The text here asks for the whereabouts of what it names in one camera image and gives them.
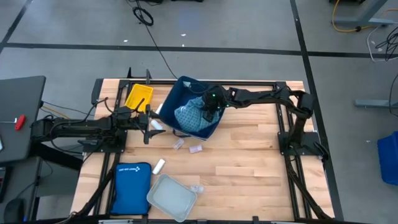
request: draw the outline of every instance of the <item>white logo on bag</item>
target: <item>white logo on bag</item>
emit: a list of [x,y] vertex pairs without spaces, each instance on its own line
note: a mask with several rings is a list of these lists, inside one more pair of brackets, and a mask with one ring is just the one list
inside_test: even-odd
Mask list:
[[124,169],[119,169],[119,171],[129,171],[129,170],[134,170],[134,171],[138,172],[138,171],[140,170],[140,168],[139,168],[139,167],[136,167],[136,168],[124,168]]

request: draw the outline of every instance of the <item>blue pouch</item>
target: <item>blue pouch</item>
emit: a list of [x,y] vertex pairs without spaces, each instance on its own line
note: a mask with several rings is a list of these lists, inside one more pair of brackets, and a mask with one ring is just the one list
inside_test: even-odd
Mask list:
[[146,215],[151,166],[147,162],[122,163],[116,166],[115,191],[111,215]]

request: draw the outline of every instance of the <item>black table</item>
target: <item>black table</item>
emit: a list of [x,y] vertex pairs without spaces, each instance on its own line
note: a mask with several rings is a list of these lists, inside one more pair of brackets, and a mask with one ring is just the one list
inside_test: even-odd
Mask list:
[[37,119],[42,104],[45,77],[27,77],[0,80],[0,121],[13,121],[26,116],[23,128],[15,131],[15,124],[0,123],[0,166],[10,162],[39,156],[46,161],[80,170],[81,159],[60,152],[44,144],[31,144],[30,125]]
[[11,169],[6,194],[0,203],[0,223],[4,223],[3,214],[7,203],[16,197],[24,200],[25,219],[35,220],[37,213],[35,199],[41,166],[42,160],[39,157],[13,162],[9,166]]

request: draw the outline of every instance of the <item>white cylinder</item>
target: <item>white cylinder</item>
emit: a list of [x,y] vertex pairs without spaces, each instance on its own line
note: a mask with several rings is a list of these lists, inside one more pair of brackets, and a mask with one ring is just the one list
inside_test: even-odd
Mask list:
[[163,159],[160,159],[159,162],[157,162],[154,170],[152,171],[153,174],[158,174],[160,170],[163,168],[163,165],[166,163]]
[[159,107],[156,110],[156,113],[159,114],[160,110],[162,109],[163,103],[159,105]]
[[150,124],[151,124],[152,127],[154,127],[156,130],[163,130],[162,125],[160,125],[159,122],[157,122],[156,120],[150,121]]

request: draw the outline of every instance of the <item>blue basket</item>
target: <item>blue basket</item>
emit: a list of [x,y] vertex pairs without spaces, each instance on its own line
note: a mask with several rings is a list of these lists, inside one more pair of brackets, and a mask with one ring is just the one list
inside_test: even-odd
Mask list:
[[381,178],[387,184],[398,185],[398,131],[377,141]]
[[178,121],[175,119],[174,111],[179,108],[180,106],[186,105],[189,100],[194,99],[198,96],[202,96],[202,93],[209,87],[208,83],[204,83],[198,80],[195,80],[190,77],[182,76],[180,77],[174,84],[173,88],[170,90],[169,95],[167,96],[166,100],[163,103],[162,109],[159,112],[160,120],[165,123],[166,125],[170,126],[176,131],[184,133],[185,135],[178,137],[194,137],[201,140],[207,140],[217,128],[218,123],[220,123],[221,118],[224,114],[224,110],[220,112],[220,120],[217,123],[210,125],[209,127],[202,129],[199,132],[189,133],[183,131],[178,124]]

